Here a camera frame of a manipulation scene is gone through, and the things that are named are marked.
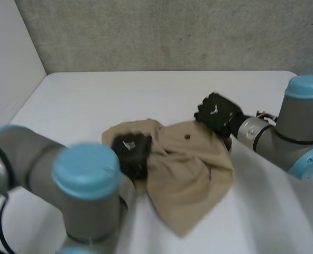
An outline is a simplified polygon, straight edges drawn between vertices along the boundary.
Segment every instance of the white wall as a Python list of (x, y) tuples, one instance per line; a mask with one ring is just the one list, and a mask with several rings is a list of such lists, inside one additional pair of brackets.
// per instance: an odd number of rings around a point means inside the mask
[(46, 76), (13, 0), (0, 0), (0, 125), (8, 123)]

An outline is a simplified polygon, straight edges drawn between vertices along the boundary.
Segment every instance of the cloth fold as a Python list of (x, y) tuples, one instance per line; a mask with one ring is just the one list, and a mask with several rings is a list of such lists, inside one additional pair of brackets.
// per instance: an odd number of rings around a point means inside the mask
[(156, 211), (179, 236), (185, 236), (233, 184), (234, 167), (223, 140), (195, 121), (163, 126), (147, 119), (111, 127), (102, 143), (117, 135), (152, 136), (146, 190)]

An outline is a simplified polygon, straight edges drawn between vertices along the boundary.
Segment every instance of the beige cloth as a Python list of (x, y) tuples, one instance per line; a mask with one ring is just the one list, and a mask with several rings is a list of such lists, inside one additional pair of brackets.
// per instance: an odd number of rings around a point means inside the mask
[(127, 133), (152, 136), (146, 188), (161, 218), (185, 236), (233, 184), (234, 168), (224, 141), (195, 121), (164, 127), (147, 119), (111, 127), (102, 143), (111, 146), (115, 136)]

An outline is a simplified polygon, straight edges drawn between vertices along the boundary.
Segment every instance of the white table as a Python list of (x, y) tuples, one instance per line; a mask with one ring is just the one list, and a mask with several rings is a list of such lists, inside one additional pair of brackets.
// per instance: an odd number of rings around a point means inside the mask
[[(12, 122), (69, 146), (100, 140), (103, 131), (123, 121), (149, 117), (168, 125), (192, 119), (213, 91), (246, 114), (278, 114), (294, 76), (287, 71), (51, 74)], [(313, 179), (292, 179), (236, 140), (232, 151), (235, 185), (187, 237), (170, 231), (143, 195), (117, 253), (313, 253)], [(66, 236), (60, 212), (23, 189), (11, 195), (4, 224), (18, 253), (53, 253)]]

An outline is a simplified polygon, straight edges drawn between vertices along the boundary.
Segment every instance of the crumpled cloth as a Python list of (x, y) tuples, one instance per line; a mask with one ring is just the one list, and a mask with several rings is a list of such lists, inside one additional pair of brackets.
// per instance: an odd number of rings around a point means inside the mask
[(163, 126), (147, 119), (120, 123), (102, 134), (111, 147), (119, 134), (151, 135), (146, 190), (156, 211), (184, 237), (228, 192), (234, 167), (223, 140), (196, 121)]

